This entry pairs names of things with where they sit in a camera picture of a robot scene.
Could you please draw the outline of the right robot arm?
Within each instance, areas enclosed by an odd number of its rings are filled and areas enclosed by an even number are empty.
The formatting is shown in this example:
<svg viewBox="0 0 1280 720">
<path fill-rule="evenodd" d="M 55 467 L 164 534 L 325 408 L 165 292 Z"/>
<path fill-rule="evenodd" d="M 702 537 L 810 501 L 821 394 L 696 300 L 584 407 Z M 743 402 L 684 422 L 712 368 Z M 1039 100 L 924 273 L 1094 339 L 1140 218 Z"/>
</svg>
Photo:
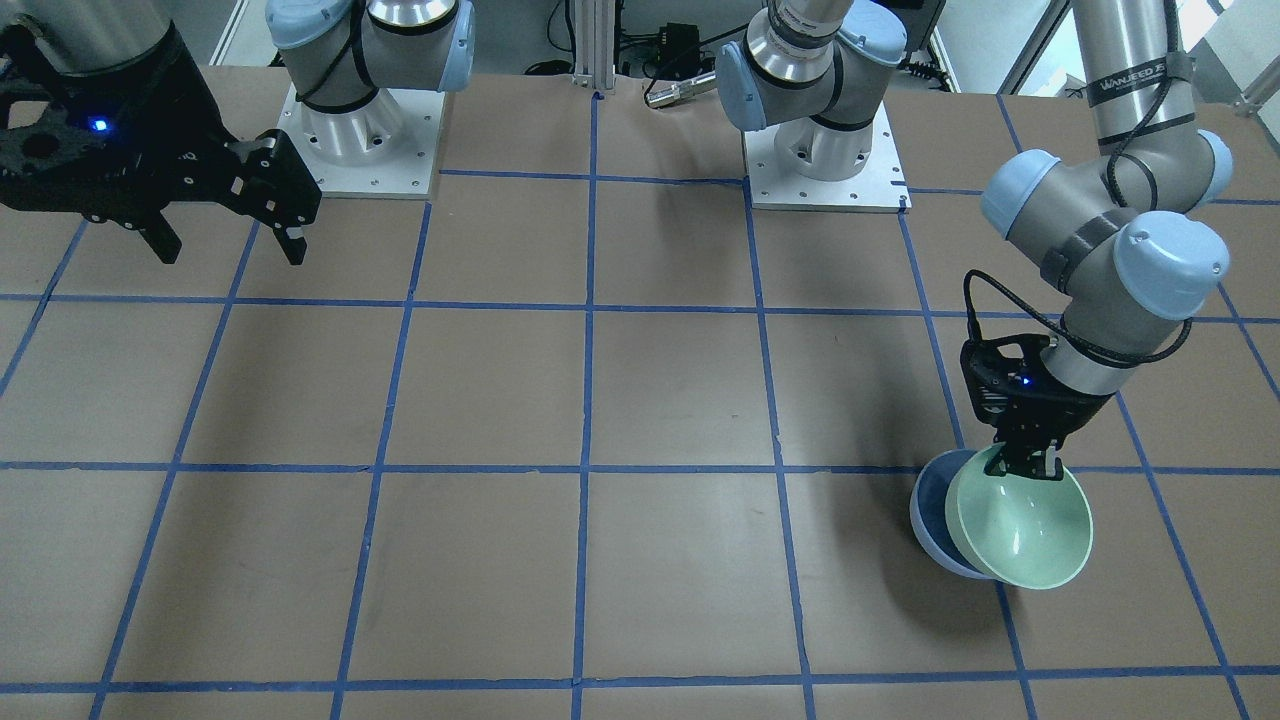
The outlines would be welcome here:
<svg viewBox="0 0 1280 720">
<path fill-rule="evenodd" d="M 177 23 L 155 1 L 5 1 L 3 204 L 138 233 L 161 263 L 182 242 L 166 206 L 215 202 L 268 227 L 300 265 L 323 190 L 308 158 L 358 167 L 410 146 L 396 91 L 458 92 L 474 64 L 470 1 L 270 1 L 294 87 L 293 129 L 242 140 Z"/>
</svg>

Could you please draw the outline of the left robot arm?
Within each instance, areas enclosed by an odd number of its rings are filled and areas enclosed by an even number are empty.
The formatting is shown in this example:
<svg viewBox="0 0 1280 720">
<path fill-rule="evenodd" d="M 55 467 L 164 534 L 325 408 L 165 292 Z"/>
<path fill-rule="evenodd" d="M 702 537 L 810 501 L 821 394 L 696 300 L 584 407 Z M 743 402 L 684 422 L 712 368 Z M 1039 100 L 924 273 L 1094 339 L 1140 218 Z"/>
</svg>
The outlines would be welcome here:
<svg viewBox="0 0 1280 720">
<path fill-rule="evenodd" d="M 980 196 L 987 222 L 1069 302 L 1044 334 L 987 338 L 968 323 L 961 369 L 993 445 L 970 460 L 988 477 L 1061 480 L 1059 451 L 1142 365 L 1175 354 L 1230 266 L 1228 246 L 1190 213 L 1233 176 L 1221 138 L 1199 129 L 1172 1 L 1075 1 L 1085 100 L 1098 156 L 1066 164 L 1027 150 Z M 778 131 L 791 167 L 815 181 L 854 176 L 855 151 L 902 24 L 852 1 L 771 1 L 718 51 L 724 114 L 744 132 Z"/>
</svg>

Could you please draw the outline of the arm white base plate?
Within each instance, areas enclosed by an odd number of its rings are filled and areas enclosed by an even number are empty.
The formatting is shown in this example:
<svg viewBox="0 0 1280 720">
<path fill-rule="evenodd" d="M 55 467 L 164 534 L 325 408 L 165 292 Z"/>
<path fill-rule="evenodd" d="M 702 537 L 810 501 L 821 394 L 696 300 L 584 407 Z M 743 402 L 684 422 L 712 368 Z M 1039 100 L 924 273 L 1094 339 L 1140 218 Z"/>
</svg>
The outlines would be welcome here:
<svg viewBox="0 0 1280 720">
<path fill-rule="evenodd" d="M 364 108 L 326 114 L 285 94 L 288 133 L 326 199 L 429 200 L 445 101 L 443 92 L 381 88 Z"/>
<path fill-rule="evenodd" d="M 744 132 L 755 209 L 892 213 L 911 205 L 883 105 L 854 94 L 777 126 L 762 119 L 756 108 L 731 118 Z"/>
</svg>

